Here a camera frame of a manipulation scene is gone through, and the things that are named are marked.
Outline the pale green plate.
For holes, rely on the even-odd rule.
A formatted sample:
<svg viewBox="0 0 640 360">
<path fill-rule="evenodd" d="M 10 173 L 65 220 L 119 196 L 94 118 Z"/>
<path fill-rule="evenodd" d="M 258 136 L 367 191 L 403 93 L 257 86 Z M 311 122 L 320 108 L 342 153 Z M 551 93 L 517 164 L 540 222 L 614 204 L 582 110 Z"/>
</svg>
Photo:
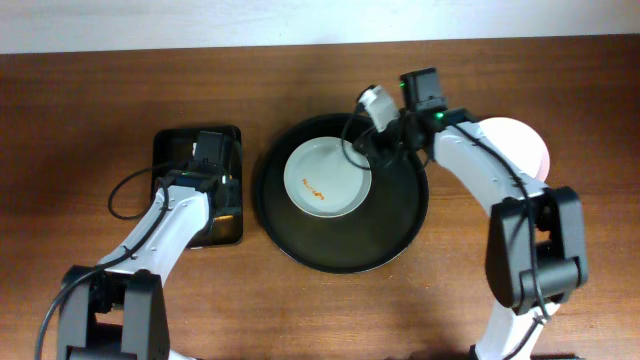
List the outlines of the pale green plate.
<svg viewBox="0 0 640 360">
<path fill-rule="evenodd" d="M 317 137 L 288 157 L 285 191 L 304 213 L 337 218 L 353 212 L 367 198 L 373 182 L 368 160 L 339 137 Z"/>
</svg>

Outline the pale pink plate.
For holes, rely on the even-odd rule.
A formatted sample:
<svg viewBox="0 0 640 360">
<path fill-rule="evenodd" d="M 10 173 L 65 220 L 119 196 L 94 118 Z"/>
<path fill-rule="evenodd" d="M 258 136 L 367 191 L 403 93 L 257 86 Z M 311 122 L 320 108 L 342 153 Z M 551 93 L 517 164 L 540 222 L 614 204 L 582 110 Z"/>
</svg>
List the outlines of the pale pink plate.
<svg viewBox="0 0 640 360">
<path fill-rule="evenodd" d="M 527 175 L 545 181 L 550 153 L 542 137 L 529 125 L 512 118 L 491 117 L 479 122 L 485 136 Z"/>
</svg>

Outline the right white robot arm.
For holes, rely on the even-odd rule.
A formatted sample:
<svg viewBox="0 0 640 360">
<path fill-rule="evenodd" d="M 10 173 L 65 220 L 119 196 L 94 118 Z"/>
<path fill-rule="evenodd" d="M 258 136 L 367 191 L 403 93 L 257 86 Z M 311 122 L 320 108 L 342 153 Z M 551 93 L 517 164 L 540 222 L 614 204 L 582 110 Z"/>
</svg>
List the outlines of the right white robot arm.
<svg viewBox="0 0 640 360">
<path fill-rule="evenodd" d="M 495 303 L 470 358 L 530 358 L 552 314 L 588 280 L 578 194 L 519 169 L 464 108 L 367 113 L 373 127 L 354 147 L 372 165 L 398 151 L 424 148 L 489 216 L 485 273 Z"/>
</svg>

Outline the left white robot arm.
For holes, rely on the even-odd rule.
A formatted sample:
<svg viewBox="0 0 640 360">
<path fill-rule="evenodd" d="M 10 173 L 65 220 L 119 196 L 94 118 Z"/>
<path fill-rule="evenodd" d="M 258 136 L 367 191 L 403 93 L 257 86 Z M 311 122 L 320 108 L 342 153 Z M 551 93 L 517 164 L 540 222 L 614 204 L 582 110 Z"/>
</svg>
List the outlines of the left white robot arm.
<svg viewBox="0 0 640 360">
<path fill-rule="evenodd" d="M 49 309 L 60 359 L 178 359 L 163 287 L 189 243 L 242 211 L 241 181 L 171 171 L 125 240 L 96 265 L 72 266 Z"/>
</svg>

